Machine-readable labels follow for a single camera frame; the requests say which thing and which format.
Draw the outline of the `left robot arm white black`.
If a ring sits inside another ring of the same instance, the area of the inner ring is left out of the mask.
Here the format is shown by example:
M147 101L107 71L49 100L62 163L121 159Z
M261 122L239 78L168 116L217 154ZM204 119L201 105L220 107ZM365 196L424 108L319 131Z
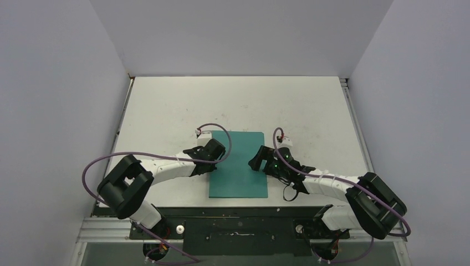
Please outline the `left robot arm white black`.
M151 186L178 177L192 177L217 169L215 161L226 148L218 140L209 139L204 146L183 150L168 159L139 160L134 155L123 157L100 182L98 195L118 219L128 218L142 225L151 238L165 232L163 216L145 197Z

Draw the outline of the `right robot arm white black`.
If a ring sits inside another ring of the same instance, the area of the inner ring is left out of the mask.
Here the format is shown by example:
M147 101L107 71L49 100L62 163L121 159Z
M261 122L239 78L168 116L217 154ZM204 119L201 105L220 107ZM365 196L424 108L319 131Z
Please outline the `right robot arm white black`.
M393 236L395 225L407 213L405 203L375 173L362 176L333 175L301 164L290 149L261 146L249 161L254 171L285 181L296 193L324 195L342 201L327 208L313 223L319 237L340 229L363 229L376 239Z

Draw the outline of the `teal folder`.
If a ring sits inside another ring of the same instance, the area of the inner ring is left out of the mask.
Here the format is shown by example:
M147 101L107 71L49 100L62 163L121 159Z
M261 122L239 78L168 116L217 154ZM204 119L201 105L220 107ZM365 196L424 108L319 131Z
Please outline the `teal folder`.
M248 165L265 144L264 133L230 131L230 155L209 174L210 198L267 198L267 176Z

